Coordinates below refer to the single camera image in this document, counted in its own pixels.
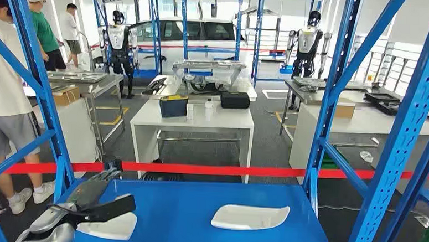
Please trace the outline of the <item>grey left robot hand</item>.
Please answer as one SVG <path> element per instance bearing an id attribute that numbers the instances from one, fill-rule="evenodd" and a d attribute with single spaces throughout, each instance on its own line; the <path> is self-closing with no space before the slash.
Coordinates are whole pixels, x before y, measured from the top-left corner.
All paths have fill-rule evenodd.
<path id="1" fill-rule="evenodd" d="M 67 202 L 73 203 L 75 210 L 70 213 L 84 221 L 106 222 L 136 209 L 134 196 L 125 194 L 110 202 L 99 203 L 109 181 L 120 175 L 121 171 L 112 168 L 104 170 L 90 179 L 81 182 L 69 195 Z"/>

